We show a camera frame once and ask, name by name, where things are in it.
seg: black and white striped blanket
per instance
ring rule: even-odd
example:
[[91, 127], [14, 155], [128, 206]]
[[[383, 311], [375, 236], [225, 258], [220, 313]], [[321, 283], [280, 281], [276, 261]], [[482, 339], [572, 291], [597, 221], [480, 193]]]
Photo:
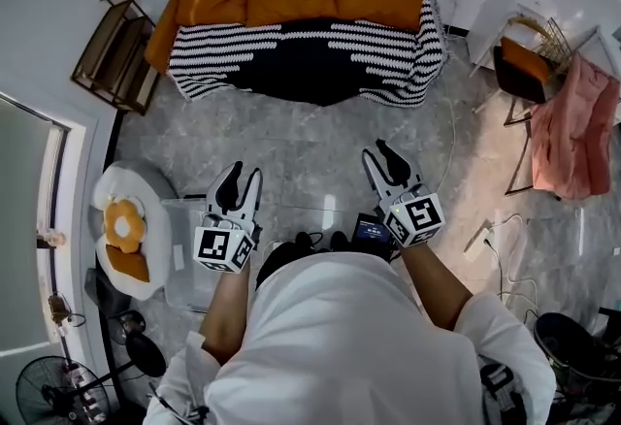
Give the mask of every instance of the black and white striped blanket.
[[187, 100], [237, 87], [321, 106], [361, 95], [412, 108], [445, 51], [435, 0], [423, 0], [418, 32], [332, 19], [182, 26], [168, 73]]

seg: person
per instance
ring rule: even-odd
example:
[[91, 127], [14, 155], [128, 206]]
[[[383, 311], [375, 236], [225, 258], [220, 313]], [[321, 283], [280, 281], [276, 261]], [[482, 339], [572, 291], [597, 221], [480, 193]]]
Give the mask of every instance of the person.
[[[304, 235], [268, 257], [249, 315], [249, 261], [222, 274], [145, 424], [180, 423], [171, 409], [236, 425], [545, 423], [554, 374], [496, 295], [473, 295], [425, 244], [401, 248], [426, 319], [386, 261], [313, 254]], [[523, 416], [490, 413], [487, 368], [510, 370]]]

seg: white shirt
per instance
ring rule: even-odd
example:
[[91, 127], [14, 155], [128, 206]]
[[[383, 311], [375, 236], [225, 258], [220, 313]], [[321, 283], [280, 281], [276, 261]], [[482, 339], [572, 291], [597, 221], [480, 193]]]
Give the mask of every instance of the white shirt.
[[[316, 254], [269, 277], [242, 348], [223, 367], [202, 341], [190, 334], [158, 393], [177, 411], [208, 406], [217, 424], [480, 425], [477, 354], [520, 376], [529, 423], [545, 423], [556, 388], [530, 333], [496, 296], [472, 297], [448, 332], [367, 254]], [[144, 423], [179, 422], [152, 400]]]

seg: power strip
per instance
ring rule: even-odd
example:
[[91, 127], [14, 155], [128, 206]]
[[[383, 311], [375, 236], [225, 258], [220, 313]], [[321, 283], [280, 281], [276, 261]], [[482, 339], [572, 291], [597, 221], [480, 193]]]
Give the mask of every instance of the power strip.
[[464, 256], [469, 261], [469, 263], [473, 263], [478, 256], [481, 255], [481, 252], [486, 248], [485, 240], [489, 237], [489, 228], [481, 228], [478, 233], [474, 236], [474, 238], [470, 241], [466, 250], [464, 250]]

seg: wooden shelf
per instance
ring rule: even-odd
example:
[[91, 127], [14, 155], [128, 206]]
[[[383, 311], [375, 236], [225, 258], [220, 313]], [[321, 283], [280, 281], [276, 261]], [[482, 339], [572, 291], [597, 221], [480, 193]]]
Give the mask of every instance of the wooden shelf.
[[135, 0], [105, 1], [110, 8], [88, 41], [71, 80], [118, 109], [144, 114], [159, 80], [159, 74], [145, 61], [155, 25]]

